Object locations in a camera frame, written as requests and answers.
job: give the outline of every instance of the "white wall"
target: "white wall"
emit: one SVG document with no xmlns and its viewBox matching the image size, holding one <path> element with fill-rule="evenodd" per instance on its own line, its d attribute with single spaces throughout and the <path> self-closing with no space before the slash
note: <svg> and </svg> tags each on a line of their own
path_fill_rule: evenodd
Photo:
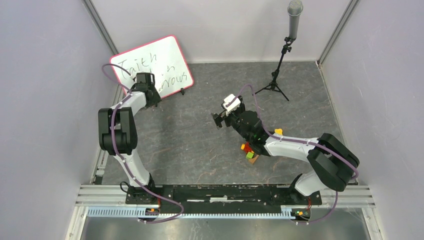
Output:
<svg viewBox="0 0 424 240">
<path fill-rule="evenodd" d="M 0 239 L 64 239 L 94 166 L 111 55 L 79 0 L 0 1 Z"/>
<path fill-rule="evenodd" d="M 424 2 L 359 2 L 323 63 L 389 240 L 422 239 Z"/>
<path fill-rule="evenodd" d="M 120 52 L 175 35 L 189 62 L 278 61 L 290 0 L 93 0 Z M 316 60 L 349 0 L 303 0 L 286 61 Z"/>
</svg>

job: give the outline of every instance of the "gray floor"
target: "gray floor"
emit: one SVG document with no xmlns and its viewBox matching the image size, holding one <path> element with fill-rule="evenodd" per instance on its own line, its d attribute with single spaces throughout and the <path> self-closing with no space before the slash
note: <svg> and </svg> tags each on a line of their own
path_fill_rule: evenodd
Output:
<svg viewBox="0 0 424 240">
<path fill-rule="evenodd" d="M 138 153 L 157 184 L 291 183 L 311 170 L 308 163 L 286 157 L 258 158 L 254 165 L 240 149 L 243 139 L 231 127 L 217 129 L 211 113 L 229 94 L 251 83 L 260 89 L 271 81 L 276 62 L 190 64 L 194 85 L 186 94 L 166 97 L 158 107 L 135 116 Z M 320 72 L 314 62 L 284 62 L 277 92 L 263 91 L 257 101 L 264 125 L 282 128 L 292 137 L 320 137 L 340 130 Z M 255 110 L 249 90 L 243 94 L 247 110 Z M 127 181 L 119 163 L 109 157 L 104 185 Z"/>
<path fill-rule="evenodd" d="M 319 218 L 328 209 L 312 209 Z M 328 219 L 296 226 L 282 219 L 177 219 L 142 224 L 135 218 L 89 217 L 82 240 L 369 240 L 361 209 L 337 208 Z"/>
</svg>

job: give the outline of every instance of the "tripod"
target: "tripod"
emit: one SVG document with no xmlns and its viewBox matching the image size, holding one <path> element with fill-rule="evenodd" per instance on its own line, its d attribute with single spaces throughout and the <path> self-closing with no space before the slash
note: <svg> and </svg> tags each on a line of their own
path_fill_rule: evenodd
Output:
<svg viewBox="0 0 424 240">
<path fill-rule="evenodd" d="M 286 37 L 284 38 L 284 41 L 285 41 L 285 45 L 282 47 L 282 50 L 281 50 L 281 58 L 279 59 L 278 67 L 275 71 L 271 73 L 272 81 L 268 85 L 263 87 L 261 90 L 255 92 L 254 94 L 258 94 L 262 90 L 269 90 L 269 91 L 281 93 L 285 97 L 285 99 L 287 99 L 287 101 L 290 101 L 287 98 L 287 96 L 284 94 L 284 92 L 278 87 L 278 83 L 277 83 L 277 77 L 278 77 L 278 74 L 280 73 L 281 62 L 283 61 L 284 54 L 286 54 L 287 52 L 290 53 L 290 51 L 292 50 L 292 47 L 290 46 L 292 45 L 292 42 L 293 42 L 292 39 L 290 37 Z"/>
</svg>

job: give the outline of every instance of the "whiteboard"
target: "whiteboard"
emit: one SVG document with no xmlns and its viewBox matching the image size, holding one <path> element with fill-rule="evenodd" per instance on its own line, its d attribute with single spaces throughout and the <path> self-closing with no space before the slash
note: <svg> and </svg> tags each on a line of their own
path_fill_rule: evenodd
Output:
<svg viewBox="0 0 424 240">
<path fill-rule="evenodd" d="M 141 72 L 154 74 L 154 86 L 161 98 L 194 84 L 183 52 L 173 35 L 115 55 L 110 58 L 110 63 L 123 67 L 134 77 Z M 134 81 L 124 70 L 115 66 L 113 70 L 121 84 L 128 88 L 133 86 Z"/>
</svg>

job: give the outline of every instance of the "silver microphone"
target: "silver microphone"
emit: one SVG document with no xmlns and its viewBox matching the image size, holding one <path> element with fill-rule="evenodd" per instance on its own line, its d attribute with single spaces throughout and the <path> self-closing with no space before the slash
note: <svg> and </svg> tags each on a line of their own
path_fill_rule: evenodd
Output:
<svg viewBox="0 0 424 240">
<path fill-rule="evenodd" d="M 298 26 L 299 26 L 299 17 L 304 9 L 304 5 L 300 0 L 292 0 L 288 4 L 287 12 L 290 16 L 290 21 L 288 25 L 288 37 L 291 41 L 296 40 L 298 37 Z"/>
</svg>

